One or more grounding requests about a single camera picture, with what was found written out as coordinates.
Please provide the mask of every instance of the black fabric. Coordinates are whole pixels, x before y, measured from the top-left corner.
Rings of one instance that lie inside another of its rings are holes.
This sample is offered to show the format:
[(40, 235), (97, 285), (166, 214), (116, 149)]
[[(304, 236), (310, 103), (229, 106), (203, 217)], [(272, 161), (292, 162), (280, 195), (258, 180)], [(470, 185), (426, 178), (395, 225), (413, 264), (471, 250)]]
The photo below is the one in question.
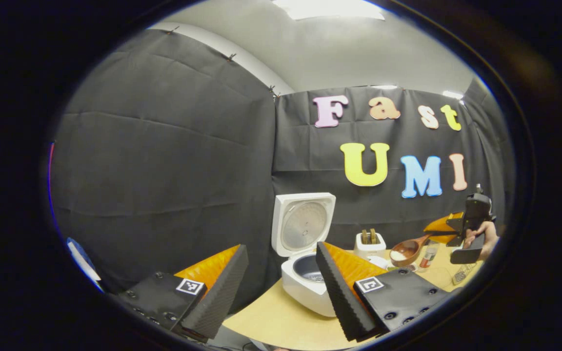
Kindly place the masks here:
[[(495, 164), (490, 167), (491, 182), (495, 196), (504, 196), (504, 208), (513, 206), (515, 191), (515, 175), (517, 175), (517, 163), (513, 154), (511, 135), (507, 128), (508, 124), (493, 98), (493, 94), (479, 79), (474, 78), (470, 87), (465, 92), (466, 107), (472, 111), (470, 116), (480, 129), (484, 151), (491, 154)], [(504, 231), (504, 225), (509, 222), (509, 211), (499, 213), (496, 220), (498, 235)]]
[[(318, 119), (314, 98), (345, 95), (350, 101), (336, 127), (316, 128)], [(391, 98), (401, 112), (397, 119), (374, 120), (368, 101)], [(449, 104), (457, 111), (461, 131), (448, 126), (441, 107)], [(438, 129), (428, 129), (417, 108), (429, 106), (439, 121)], [(431, 221), (451, 212), (463, 211), (464, 201), (480, 183), (493, 198), (493, 211), (504, 215), (504, 188), (500, 175), (502, 161), (494, 150), (495, 131), (486, 114), (468, 109), (454, 98), (410, 90), (382, 90), (372, 87), (323, 89), (282, 96), (277, 100), (277, 130), (272, 171), (275, 194), (330, 192), (337, 197), (333, 223), (327, 242), (352, 249), (355, 234), (375, 228), (388, 247), (402, 240), (420, 237)], [(362, 143), (363, 170), (374, 173), (376, 158), (370, 144), (383, 142), (387, 152), (386, 180), (375, 187), (359, 187), (348, 181), (340, 146)], [(454, 171), (448, 156), (464, 155), (463, 167), (468, 188), (453, 190)], [(418, 194), (403, 198), (405, 169), (402, 156), (415, 156), (424, 168), (429, 156), (441, 158), (442, 195)]]
[[(340, 124), (316, 129), (318, 96), (345, 94)], [(392, 98), (402, 116), (374, 120), (368, 100)], [(453, 131), (440, 108), (457, 111)], [(418, 237), (481, 183), (504, 215), (504, 168), (494, 114), (481, 104), (418, 91), (368, 87), (285, 95), (267, 87), (214, 49), (177, 33), (147, 30), (98, 65), (65, 109), (52, 165), (53, 202), (64, 238), (96, 264), (101, 284), (118, 293), (155, 271), (176, 272), (236, 244), (251, 264), (232, 311), (276, 282), (279, 257), (270, 245), (274, 195), (329, 192), (337, 197), (327, 238), (351, 249), (354, 234), (373, 227), (389, 247)], [(439, 120), (426, 128), (417, 107)], [(340, 145), (366, 146), (363, 166), (375, 170), (373, 142), (389, 144), (388, 176), (357, 187), (344, 174)], [(462, 153), (468, 189), (454, 191), (452, 153)], [(402, 198), (404, 166), (439, 156), (443, 194)]]
[(278, 278), (274, 263), (261, 264), (274, 111), (267, 87), (214, 49), (143, 31), (89, 74), (61, 118), (52, 166), (61, 232), (113, 292), (245, 244), (258, 264), (234, 306), (256, 298)]

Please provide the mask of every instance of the table surface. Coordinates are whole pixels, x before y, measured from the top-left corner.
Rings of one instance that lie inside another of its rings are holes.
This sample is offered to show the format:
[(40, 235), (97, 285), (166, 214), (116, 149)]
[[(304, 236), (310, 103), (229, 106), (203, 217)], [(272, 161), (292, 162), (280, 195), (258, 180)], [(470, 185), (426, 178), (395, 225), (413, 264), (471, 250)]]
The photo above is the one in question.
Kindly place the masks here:
[[(430, 267), (424, 272), (417, 272), (420, 277), (448, 292), (464, 286), (482, 266), (482, 262), (477, 262), (469, 276), (454, 285), (452, 277), (461, 265), (450, 263), (451, 251), (451, 247), (439, 244)], [(416, 264), (420, 263), (423, 254)], [(387, 250), (385, 257), (389, 258), (389, 255)], [(281, 280), (252, 304), (225, 320), (223, 325), (252, 340), (291, 350), (340, 350), (372, 340), (348, 342), (336, 317), (324, 317), (301, 305), (284, 291)]]

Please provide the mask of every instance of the orange letter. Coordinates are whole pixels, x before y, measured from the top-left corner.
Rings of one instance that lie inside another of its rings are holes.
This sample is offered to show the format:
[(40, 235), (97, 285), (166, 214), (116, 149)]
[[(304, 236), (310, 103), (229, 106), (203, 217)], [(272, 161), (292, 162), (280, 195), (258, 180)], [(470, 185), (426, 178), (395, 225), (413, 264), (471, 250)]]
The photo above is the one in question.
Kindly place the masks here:
[(375, 97), (368, 101), (368, 105), (372, 106), (370, 116), (374, 119), (396, 119), (400, 117), (400, 111), (396, 109), (394, 102), (390, 98)]

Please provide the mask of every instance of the screw hole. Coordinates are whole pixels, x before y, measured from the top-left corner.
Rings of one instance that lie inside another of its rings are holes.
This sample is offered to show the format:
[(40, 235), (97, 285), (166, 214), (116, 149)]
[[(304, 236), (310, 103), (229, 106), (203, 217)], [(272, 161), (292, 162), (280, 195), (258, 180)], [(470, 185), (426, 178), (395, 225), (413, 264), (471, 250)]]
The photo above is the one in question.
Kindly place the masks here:
[(172, 320), (172, 322), (175, 322), (175, 321), (177, 320), (177, 316), (174, 315), (173, 313), (170, 313), (170, 312), (166, 312), (166, 313), (164, 314), (164, 317), (165, 317), (167, 320)]

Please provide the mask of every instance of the black foam pad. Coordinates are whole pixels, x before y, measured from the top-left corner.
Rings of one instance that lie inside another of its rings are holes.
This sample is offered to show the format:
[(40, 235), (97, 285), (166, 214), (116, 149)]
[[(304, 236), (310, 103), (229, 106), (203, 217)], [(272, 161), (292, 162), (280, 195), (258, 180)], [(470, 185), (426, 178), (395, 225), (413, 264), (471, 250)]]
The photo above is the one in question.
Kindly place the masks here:
[(384, 332), (411, 322), (449, 295), (408, 269), (357, 280), (353, 287)]
[(377, 324), (348, 288), (331, 254), (322, 242), (317, 246), (316, 263), (324, 278), (326, 291), (331, 298), (335, 315), (340, 321), (346, 339), (362, 341), (379, 333)]
[(202, 282), (158, 272), (118, 296), (151, 322), (176, 332), (176, 325), (201, 300), (205, 291), (207, 287)]
[(205, 298), (181, 322), (185, 334), (198, 340), (202, 339), (201, 336), (216, 337), (236, 298), (247, 265), (246, 245), (240, 245)]

